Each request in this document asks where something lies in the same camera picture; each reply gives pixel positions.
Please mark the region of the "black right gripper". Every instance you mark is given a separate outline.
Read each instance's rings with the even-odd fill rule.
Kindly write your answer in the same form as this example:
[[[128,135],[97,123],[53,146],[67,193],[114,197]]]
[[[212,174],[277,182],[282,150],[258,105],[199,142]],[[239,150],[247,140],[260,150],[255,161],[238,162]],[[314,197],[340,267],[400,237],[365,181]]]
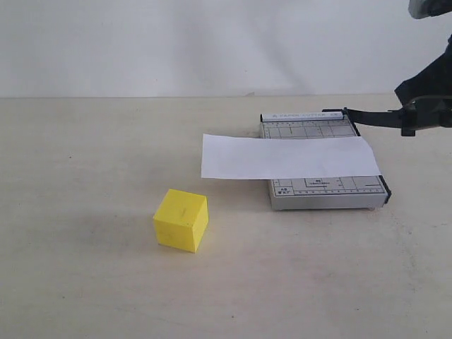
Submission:
[[[450,128],[451,40],[441,56],[403,81],[395,94],[402,105],[403,128]]]

